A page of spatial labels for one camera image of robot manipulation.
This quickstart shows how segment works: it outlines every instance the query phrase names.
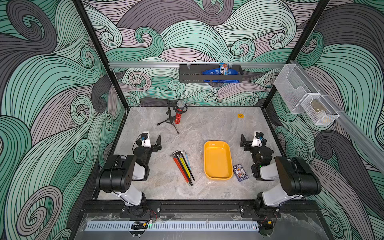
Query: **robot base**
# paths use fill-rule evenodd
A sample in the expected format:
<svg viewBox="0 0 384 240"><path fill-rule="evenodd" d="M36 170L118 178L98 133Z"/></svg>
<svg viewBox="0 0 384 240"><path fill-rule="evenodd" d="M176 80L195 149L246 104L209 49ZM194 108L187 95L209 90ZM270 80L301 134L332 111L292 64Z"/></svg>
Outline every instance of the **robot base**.
<svg viewBox="0 0 384 240"><path fill-rule="evenodd" d="M254 210L256 215L259 217L277 217L280 218L279 208L278 207L270 207L264 204L263 202L263 192L259 192L257 194L257 198L254 204Z"/></svg>
<svg viewBox="0 0 384 240"><path fill-rule="evenodd" d="M154 211L155 213L159 213L161 209L160 202L147 202L145 194L142 192L141 203L138 206L124 206L122 209L122 218L129 218L131 220L139 220L142 218L148 218L150 215L153 216L153 213L150 211Z"/></svg>

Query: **orange plastic tray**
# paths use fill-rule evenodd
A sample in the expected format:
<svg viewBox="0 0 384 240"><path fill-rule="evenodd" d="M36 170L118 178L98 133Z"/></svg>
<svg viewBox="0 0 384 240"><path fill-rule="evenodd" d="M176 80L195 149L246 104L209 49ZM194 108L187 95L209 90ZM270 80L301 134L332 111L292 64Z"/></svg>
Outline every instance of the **orange plastic tray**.
<svg viewBox="0 0 384 240"><path fill-rule="evenodd" d="M213 180L228 180L233 176L231 151L226 142L204 144L204 172Z"/></svg>

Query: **red wire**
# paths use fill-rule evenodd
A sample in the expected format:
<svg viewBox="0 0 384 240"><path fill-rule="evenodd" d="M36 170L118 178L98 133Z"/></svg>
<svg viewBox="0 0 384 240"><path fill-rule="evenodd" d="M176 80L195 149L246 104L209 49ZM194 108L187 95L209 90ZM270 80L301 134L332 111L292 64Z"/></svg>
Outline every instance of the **red wire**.
<svg viewBox="0 0 384 240"><path fill-rule="evenodd" d="M266 220L267 217L268 217L268 215L264 218L264 220L262 221L262 223Z"/></svg>
<svg viewBox="0 0 384 240"><path fill-rule="evenodd" d="M157 220L157 214L156 214L155 211L153 211L152 209L151 209L151 211L156 215L156 220Z"/></svg>

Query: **yellow stick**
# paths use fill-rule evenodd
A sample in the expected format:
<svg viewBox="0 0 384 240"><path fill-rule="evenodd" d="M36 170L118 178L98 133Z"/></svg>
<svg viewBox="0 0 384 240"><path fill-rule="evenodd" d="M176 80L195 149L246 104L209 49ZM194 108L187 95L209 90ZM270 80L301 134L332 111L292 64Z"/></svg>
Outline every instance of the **yellow stick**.
<svg viewBox="0 0 384 240"><path fill-rule="evenodd" d="M183 164L183 167L184 167L185 171L188 174L188 177L191 178L191 173L188 171L188 168L187 168L187 165L186 165L186 162L185 162L184 158L182 158L182 157L179 157L179 158L181 160L181 163Z"/></svg>

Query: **wave pattern wall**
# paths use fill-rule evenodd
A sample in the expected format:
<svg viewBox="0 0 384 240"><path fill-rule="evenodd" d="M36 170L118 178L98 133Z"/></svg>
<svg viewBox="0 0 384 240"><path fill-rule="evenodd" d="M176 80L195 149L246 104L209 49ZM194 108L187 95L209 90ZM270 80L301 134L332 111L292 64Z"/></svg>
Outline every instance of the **wave pattern wall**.
<svg viewBox="0 0 384 240"><path fill-rule="evenodd" d="M124 108L72 0L3 1L0 43L1 239L68 239Z"/></svg>
<svg viewBox="0 0 384 240"><path fill-rule="evenodd" d="M384 2L335 3L297 61L384 151ZM383 239L384 175L338 122L314 126L306 114L288 112L278 93L267 112L287 155L303 157L319 177L323 191L310 199L335 239Z"/></svg>
<svg viewBox="0 0 384 240"><path fill-rule="evenodd" d="M109 61L285 63L303 31L298 26L305 25L317 2L85 0L84 4ZM167 99L198 106L261 106L276 72L249 69L246 83L211 86L178 83L177 69L114 70L123 72L119 81L130 106L164 106Z"/></svg>

